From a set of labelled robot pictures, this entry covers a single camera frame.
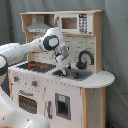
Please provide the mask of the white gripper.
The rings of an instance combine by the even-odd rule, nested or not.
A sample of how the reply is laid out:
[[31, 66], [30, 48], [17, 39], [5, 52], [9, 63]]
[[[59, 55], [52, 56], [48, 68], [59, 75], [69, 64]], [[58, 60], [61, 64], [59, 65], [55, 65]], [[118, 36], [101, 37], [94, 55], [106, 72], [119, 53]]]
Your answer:
[[60, 45], [55, 49], [55, 52], [56, 52], [56, 54], [55, 54], [55, 60], [56, 60], [56, 67], [57, 67], [57, 69], [58, 69], [58, 70], [61, 70], [63, 74], [66, 74], [65, 67], [68, 66], [68, 65], [70, 65], [70, 62], [71, 62], [71, 54], [70, 54], [70, 52], [68, 51], [68, 52], [69, 52], [69, 56], [68, 56], [66, 59], [62, 60], [62, 59], [61, 59], [61, 54], [60, 54], [60, 52], [59, 52], [59, 49], [60, 49], [61, 47], [63, 47], [63, 46], [67, 46], [67, 45], [64, 44], [64, 43], [62, 43], [62, 44], [60, 44]]

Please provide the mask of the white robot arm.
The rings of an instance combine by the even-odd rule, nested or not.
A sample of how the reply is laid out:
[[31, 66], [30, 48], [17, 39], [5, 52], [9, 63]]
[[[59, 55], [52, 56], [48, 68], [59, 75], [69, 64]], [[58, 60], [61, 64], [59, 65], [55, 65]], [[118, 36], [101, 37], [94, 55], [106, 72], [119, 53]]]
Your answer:
[[71, 54], [58, 27], [50, 28], [45, 35], [30, 43], [10, 43], [0, 46], [0, 128], [50, 128], [46, 117], [31, 114], [18, 107], [2, 90], [8, 67], [21, 61], [27, 53], [56, 51], [57, 68], [65, 73], [64, 67], [71, 61]]

